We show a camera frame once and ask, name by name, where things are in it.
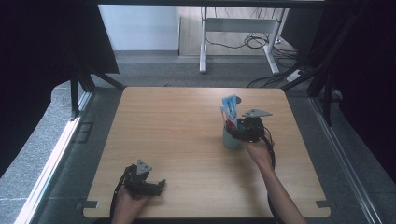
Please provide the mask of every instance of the metal frame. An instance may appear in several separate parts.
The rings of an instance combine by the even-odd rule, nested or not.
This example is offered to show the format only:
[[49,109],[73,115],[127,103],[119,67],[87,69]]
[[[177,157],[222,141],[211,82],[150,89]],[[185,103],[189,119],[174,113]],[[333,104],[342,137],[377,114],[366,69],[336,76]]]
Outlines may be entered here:
[[276,37],[280,25],[282,24],[282,18],[285,14],[285,8],[281,8],[280,13],[275,20],[208,18],[207,7],[203,7],[203,10],[203,17],[201,18],[202,39],[199,61],[200,73],[206,73],[206,32],[234,32],[272,34],[268,46],[264,46],[263,49],[273,74],[279,74],[279,69],[277,68],[274,56],[271,52],[276,42]]

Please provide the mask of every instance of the table leg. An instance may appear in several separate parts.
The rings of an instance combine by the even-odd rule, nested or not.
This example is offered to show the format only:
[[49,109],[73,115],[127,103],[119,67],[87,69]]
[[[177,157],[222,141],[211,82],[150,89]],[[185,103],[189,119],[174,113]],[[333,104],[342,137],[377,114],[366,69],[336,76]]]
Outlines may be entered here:
[[201,42],[201,51],[199,58],[199,72],[202,74],[206,73],[206,12],[207,7],[201,8],[204,9],[202,20],[202,42]]
[[276,18],[276,24],[274,26],[272,35],[270,36],[268,46],[264,46],[265,56],[267,57],[268,63],[270,64],[273,74],[279,73],[279,69],[277,69],[276,62],[274,60],[274,56],[272,55],[271,51],[276,42],[276,37],[277,37],[277,33],[279,32],[280,25],[282,24],[283,14],[285,14],[285,8],[281,8],[278,17]]

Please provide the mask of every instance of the human hand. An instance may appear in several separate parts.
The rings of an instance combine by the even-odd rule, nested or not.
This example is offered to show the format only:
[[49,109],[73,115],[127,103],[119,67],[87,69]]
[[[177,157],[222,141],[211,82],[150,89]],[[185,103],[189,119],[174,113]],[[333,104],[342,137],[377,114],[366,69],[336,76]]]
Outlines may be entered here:
[[[272,147],[274,147],[275,142],[268,132],[265,133],[265,137],[268,139]],[[248,155],[259,167],[272,167],[269,148],[262,139],[255,143],[242,142],[242,146],[247,149]]]
[[121,186],[117,195],[114,217],[111,224],[132,223],[148,200],[148,196],[139,196],[139,198],[134,199],[128,190],[124,186]]

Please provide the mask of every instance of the wire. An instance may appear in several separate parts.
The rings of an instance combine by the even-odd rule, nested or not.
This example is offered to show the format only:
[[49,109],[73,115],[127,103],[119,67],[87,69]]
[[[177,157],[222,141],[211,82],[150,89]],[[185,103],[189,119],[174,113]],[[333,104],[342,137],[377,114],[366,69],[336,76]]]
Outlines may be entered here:
[[[269,41],[268,41],[268,38],[266,38],[266,37],[261,37],[261,36],[257,36],[257,35],[254,34],[254,33],[249,34],[249,35],[245,38],[244,44],[243,44],[243,45],[236,46],[236,47],[234,47],[234,46],[228,46],[228,45],[224,45],[224,44],[220,44],[220,43],[214,43],[214,42],[209,41],[208,39],[206,39],[206,41],[207,41],[209,44],[211,44],[211,45],[219,45],[219,46],[223,46],[223,47],[229,48],[229,49],[240,49],[240,48],[242,48],[242,47],[244,47],[244,46],[248,46],[248,47],[251,48],[251,49],[262,49],[262,47],[263,47],[264,45],[268,44],[268,42],[269,42]],[[259,45],[258,45],[258,46],[257,46],[257,45],[256,45],[256,46],[252,46],[251,43],[250,43],[251,41],[254,41],[255,43],[257,43],[257,44],[259,44]]]

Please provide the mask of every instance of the human arm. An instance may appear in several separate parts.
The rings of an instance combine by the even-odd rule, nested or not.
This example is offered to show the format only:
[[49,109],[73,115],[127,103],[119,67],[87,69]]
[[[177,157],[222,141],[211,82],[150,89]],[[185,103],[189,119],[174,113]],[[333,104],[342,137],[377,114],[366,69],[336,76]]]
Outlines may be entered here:
[[306,223],[303,215],[277,178],[265,142],[263,140],[256,143],[243,142],[243,146],[247,149],[250,158],[257,164],[271,202],[282,221],[284,223]]
[[124,186],[121,186],[117,195],[114,217],[111,224],[132,223],[148,200],[148,196],[141,196],[138,199],[134,199],[128,190]]

